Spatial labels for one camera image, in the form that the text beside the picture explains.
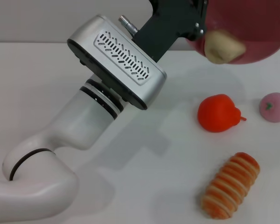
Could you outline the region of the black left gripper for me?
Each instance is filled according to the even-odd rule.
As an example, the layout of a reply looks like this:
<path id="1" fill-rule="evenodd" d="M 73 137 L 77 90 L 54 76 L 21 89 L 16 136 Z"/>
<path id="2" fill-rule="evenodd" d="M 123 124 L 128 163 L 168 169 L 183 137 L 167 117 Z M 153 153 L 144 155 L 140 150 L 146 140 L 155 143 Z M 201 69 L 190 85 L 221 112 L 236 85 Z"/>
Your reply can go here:
<path id="1" fill-rule="evenodd" d="M 155 62 L 182 37 L 196 41 L 206 33 L 207 0 L 151 0 L 153 13 L 133 42 Z"/>

